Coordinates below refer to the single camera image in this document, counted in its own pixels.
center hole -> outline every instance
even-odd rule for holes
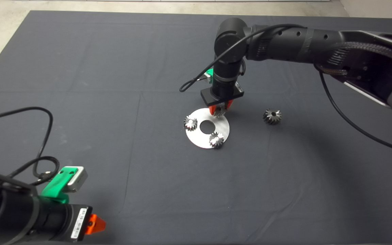
[[[205,134],[211,134],[216,129],[216,126],[213,124],[212,121],[205,120],[200,123],[200,130]]]

metal disc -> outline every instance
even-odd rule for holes
[[[225,116],[214,117],[210,114],[210,109],[202,108],[195,110],[189,117],[197,119],[197,127],[193,131],[186,130],[185,133],[189,140],[196,146],[204,149],[212,149],[212,146],[210,145],[210,134],[203,133],[200,130],[200,124],[207,120],[211,121],[216,127],[214,131],[223,134],[224,141],[227,140],[229,136],[229,123]]]

concrete floor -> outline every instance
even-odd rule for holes
[[[104,2],[0,0],[0,53],[30,10],[133,13],[291,15],[347,17],[338,0],[331,2]]]

metal gear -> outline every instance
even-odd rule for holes
[[[226,113],[226,108],[225,106],[222,104],[219,107],[216,107],[216,110],[213,113],[213,116],[215,117],[221,117],[224,116],[224,114]]]
[[[213,148],[220,148],[224,143],[224,136],[221,133],[214,131],[210,135],[210,146]]]
[[[279,110],[268,109],[264,112],[263,119],[266,123],[275,125],[282,120],[282,113]]]
[[[184,128],[189,131],[195,130],[197,128],[197,119],[186,116],[184,119]]]

table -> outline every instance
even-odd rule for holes
[[[312,65],[248,62],[224,147],[187,139],[182,120],[204,107],[208,85],[178,88],[213,59],[226,18],[31,11],[0,54],[0,112],[51,110],[44,155],[89,173],[71,203],[93,206],[108,226],[84,243],[392,243],[392,149],[339,117]],[[241,18],[392,32],[392,19]],[[392,143],[392,110],[328,86],[353,121]],[[267,108],[282,111],[281,124],[263,123]],[[46,123],[40,112],[0,119],[0,173],[34,158]]]

